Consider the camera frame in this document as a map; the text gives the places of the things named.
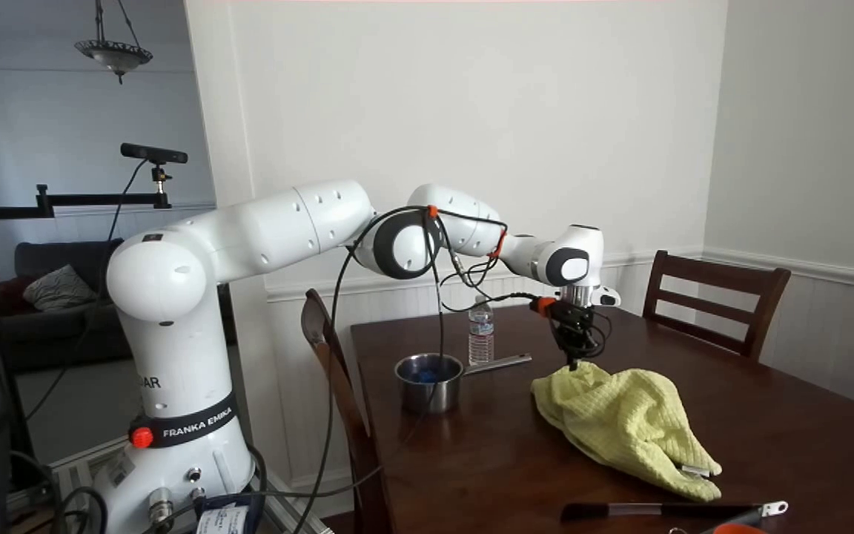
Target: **dark wooden table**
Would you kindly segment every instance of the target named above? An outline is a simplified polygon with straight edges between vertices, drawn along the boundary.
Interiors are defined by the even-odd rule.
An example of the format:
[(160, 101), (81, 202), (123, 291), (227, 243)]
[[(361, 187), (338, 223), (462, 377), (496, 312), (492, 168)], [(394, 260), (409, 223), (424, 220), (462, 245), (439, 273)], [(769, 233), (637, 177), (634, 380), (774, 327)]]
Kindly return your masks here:
[[(608, 318), (608, 371), (652, 367), (686, 401), (701, 442), (725, 466), (720, 500), (787, 497), (772, 531), (854, 531), (854, 401), (787, 374), (748, 365), (625, 312)], [(560, 525), (568, 500), (680, 500), (645, 481), (596, 466), (548, 427), (532, 380), (565, 365), (548, 322), (529, 307), (498, 307), (498, 352), (535, 361), (471, 374), (449, 414), (407, 414), (394, 361), (407, 352), (465, 356), (465, 318), (354, 327), (354, 347), (373, 424), (388, 510), (397, 534), (419, 531), (659, 531), (704, 528), (688, 519), (588, 519)]]

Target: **couch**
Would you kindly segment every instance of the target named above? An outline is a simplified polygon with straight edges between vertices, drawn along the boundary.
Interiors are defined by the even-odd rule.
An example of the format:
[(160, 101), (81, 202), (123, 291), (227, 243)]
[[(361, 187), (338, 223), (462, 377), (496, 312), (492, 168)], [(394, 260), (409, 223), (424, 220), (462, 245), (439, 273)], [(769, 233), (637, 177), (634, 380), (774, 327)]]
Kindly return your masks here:
[(13, 374), (132, 359), (103, 291), (106, 258), (118, 243), (15, 245), (15, 278), (0, 281), (0, 347)]

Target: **yellow cloth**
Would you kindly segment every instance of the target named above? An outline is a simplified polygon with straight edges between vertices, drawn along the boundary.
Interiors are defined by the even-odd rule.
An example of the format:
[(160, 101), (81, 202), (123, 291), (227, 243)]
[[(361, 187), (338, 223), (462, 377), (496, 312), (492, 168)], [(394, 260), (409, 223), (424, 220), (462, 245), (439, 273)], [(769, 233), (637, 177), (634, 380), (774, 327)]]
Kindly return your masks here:
[(590, 460), (688, 497), (720, 497), (717, 484), (688, 473), (720, 473), (720, 462), (691, 433), (668, 377), (637, 367), (608, 374), (581, 361), (535, 380), (532, 389), (541, 414)]

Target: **wall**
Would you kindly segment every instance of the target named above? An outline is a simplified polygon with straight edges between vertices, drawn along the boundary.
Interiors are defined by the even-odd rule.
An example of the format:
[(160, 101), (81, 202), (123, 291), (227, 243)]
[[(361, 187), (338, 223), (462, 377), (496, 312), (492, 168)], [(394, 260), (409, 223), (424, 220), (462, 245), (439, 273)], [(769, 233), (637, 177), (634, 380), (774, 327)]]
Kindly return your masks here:
[(729, 3), (705, 245), (794, 269), (766, 361), (854, 398), (854, 3)]
[[(619, 267), (655, 245), (701, 248), (725, 9), (191, 0), (218, 199), (356, 177), (394, 208), (433, 180), (516, 232), (600, 223)], [(293, 484), (316, 473), (327, 401), (296, 303), (332, 288), (338, 260), (234, 285), (255, 444)], [(350, 291), (384, 306), (341, 319), (437, 312), (430, 291), (409, 294), (421, 285), (350, 269)]]
[[(78, 37), (90, 37), (87, 11), (78, 37), (0, 34), (0, 205), (37, 205), (37, 183), (47, 183), (47, 192), (123, 192), (136, 159), (123, 157), (118, 146), (144, 143), (187, 150), (191, 162), (169, 165), (173, 211), (132, 205), (117, 233), (215, 208), (187, 17), (182, 3), (173, 6), (164, 21), (175, 28), (144, 25), (155, 60), (123, 86), (75, 49)], [(133, 192), (151, 192), (148, 165)], [(55, 220), (0, 223), (0, 278), (13, 275), (19, 239), (103, 239), (111, 224), (112, 208), (62, 208)]]

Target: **wooden chair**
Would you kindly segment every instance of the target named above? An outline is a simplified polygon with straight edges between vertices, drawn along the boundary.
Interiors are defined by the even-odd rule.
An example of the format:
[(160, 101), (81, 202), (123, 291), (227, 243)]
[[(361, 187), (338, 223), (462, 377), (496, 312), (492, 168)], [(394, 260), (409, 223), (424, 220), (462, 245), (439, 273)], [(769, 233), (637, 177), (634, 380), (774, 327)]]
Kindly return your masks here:
[[(698, 294), (683, 294), (676, 288), (664, 288), (664, 278), (680, 278), (680, 281), (698, 281)], [(668, 254), (659, 248), (649, 288), (645, 297), (645, 318), (652, 322), (664, 322), (671, 328), (698, 334), (704, 340), (711, 340), (737, 356), (745, 356), (751, 361), (760, 361), (763, 340), (769, 334), (772, 318), (778, 312), (778, 303), (783, 297), (783, 288), (790, 281), (790, 269), (753, 269), (753, 267), (734, 267), (734, 263), (716, 263), (716, 260), (695, 260), (695, 258), (680, 258)], [(740, 291), (748, 294), (751, 298), (757, 297), (753, 307), (737, 307), (717, 298), (708, 298), (708, 288), (720, 291)], [(705, 312), (720, 319), (740, 322), (745, 332), (741, 337), (717, 332), (716, 327), (705, 327), (705, 319), (686, 319), (676, 313), (664, 313), (661, 303), (691, 307), (691, 312)]]
[(332, 318), (317, 291), (307, 294), (304, 306), (304, 334), (313, 343), (321, 367), (330, 377), (330, 389), (335, 395), (335, 405), (341, 413), (347, 448), (350, 448), (350, 472), (354, 472), (354, 534), (388, 534), (388, 505), (381, 481), (381, 460), (373, 448), (373, 435), (361, 417), (361, 405), (354, 395), (347, 361), (341, 340), (335, 334)]

